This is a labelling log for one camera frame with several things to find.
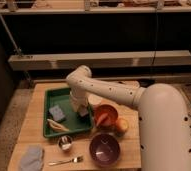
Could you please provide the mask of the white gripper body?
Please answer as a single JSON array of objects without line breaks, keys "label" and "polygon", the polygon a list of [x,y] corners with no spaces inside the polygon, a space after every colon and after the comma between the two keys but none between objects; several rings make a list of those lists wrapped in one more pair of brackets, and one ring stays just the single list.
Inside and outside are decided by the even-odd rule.
[{"label": "white gripper body", "polygon": [[88,109],[86,106],[79,104],[75,101],[71,102],[73,110],[78,113],[81,117],[84,117],[89,114]]}]

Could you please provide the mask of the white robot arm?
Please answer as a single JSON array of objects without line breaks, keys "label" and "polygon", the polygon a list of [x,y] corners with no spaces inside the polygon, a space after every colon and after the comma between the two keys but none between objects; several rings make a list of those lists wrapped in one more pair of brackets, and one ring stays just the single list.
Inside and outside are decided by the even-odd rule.
[{"label": "white robot arm", "polygon": [[147,88],[94,79],[89,67],[79,66],[66,77],[77,110],[89,93],[138,112],[141,171],[191,171],[188,110],[173,86],[156,83]]}]

